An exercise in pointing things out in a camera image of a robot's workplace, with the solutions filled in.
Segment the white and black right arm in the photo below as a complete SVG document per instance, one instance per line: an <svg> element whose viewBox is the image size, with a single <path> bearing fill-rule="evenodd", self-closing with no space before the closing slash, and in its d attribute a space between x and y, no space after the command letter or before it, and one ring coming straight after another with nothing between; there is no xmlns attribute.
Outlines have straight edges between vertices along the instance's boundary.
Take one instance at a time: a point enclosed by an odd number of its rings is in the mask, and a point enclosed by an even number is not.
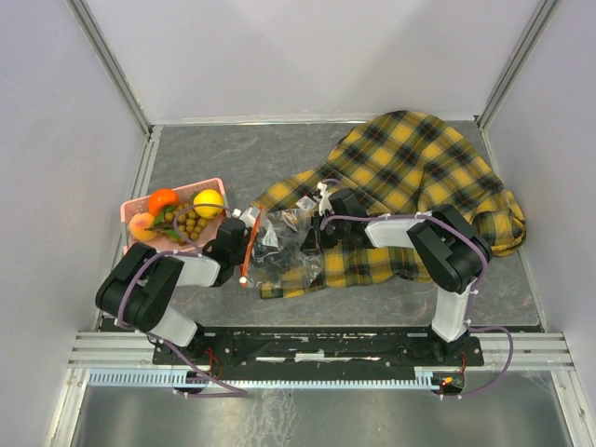
<svg viewBox="0 0 596 447"><path fill-rule="evenodd" d="M311 231L304 246L328 251L340 244L350 249L409 249L420 257L437 285L431 334L408 349L415 359L448 364L469 337L468 304L493 258L489 243L450 204L415 215L371 216L350 188L330 190L320 182L314 199Z"/></svg>

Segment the orange fake tangerine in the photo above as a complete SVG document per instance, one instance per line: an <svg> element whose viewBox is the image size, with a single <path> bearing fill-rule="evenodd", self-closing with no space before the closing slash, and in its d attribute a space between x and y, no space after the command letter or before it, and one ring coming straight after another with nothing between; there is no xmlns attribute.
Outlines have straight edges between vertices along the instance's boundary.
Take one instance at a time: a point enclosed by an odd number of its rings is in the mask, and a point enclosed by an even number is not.
<svg viewBox="0 0 596 447"><path fill-rule="evenodd" d="M174 190L168 188L161 188L154 191L146 201L147 211L153 216L157 216L164 207L178 207L179 204L180 199L178 194Z"/></svg>

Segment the dark fake grape bunch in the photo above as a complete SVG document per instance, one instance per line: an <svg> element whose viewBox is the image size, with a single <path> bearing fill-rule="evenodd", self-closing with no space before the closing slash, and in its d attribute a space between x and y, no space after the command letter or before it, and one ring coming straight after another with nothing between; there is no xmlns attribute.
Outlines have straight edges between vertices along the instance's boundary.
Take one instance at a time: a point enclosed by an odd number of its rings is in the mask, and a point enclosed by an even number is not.
<svg viewBox="0 0 596 447"><path fill-rule="evenodd" d="M309 224L270 218L254 242L249 273L255 281L310 284L322 271L319 253L301 251Z"/></svg>

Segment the clear zip top bag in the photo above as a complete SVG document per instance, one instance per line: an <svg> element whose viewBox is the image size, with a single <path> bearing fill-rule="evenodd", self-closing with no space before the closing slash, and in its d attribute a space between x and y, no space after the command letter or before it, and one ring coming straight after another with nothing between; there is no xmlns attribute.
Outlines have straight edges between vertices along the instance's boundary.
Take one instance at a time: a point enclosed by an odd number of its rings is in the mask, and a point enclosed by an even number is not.
<svg viewBox="0 0 596 447"><path fill-rule="evenodd" d="M239 218L249 231L240 267L241 286L305 289L322 272L322 252L312 239L310 212L300 208L266 211L250 207Z"/></svg>

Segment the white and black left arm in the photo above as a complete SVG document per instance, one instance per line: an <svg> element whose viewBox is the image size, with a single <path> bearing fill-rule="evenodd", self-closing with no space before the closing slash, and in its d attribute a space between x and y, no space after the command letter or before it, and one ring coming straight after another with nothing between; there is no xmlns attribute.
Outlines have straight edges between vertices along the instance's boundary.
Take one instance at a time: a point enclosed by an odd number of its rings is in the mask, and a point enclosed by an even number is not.
<svg viewBox="0 0 596 447"><path fill-rule="evenodd" d="M202 327L170 300L178 286L222 286L243 263L249 233L242 220L231 217L200 252L157 251L135 243L99 287L95 304L121 326L172 343L184 362L198 362L206 352Z"/></svg>

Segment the brown fake longan bunch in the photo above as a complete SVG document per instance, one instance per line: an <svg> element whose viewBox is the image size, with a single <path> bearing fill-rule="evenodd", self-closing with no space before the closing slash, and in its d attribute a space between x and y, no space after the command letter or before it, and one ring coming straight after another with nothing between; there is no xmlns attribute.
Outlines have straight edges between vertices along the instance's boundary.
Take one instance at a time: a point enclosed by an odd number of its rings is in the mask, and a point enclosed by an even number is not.
<svg viewBox="0 0 596 447"><path fill-rule="evenodd" d="M196 242L208 222L208 220L200 218L194 210L183 211L183 206L169 205L158 213L153 223L153 229L171 242L183 245L185 240L180 237L180 234Z"/></svg>

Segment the orange-yellow fake peach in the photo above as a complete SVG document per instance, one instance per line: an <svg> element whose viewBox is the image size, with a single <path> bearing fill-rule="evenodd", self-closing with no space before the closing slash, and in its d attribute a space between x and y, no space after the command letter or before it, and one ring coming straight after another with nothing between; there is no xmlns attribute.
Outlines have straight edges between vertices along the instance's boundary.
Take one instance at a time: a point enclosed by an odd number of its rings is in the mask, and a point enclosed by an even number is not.
<svg viewBox="0 0 596 447"><path fill-rule="evenodd" d="M148 242L157 237L152 230L155 217L149 212L136 213L129 220L129 233L132 238L140 242Z"/></svg>

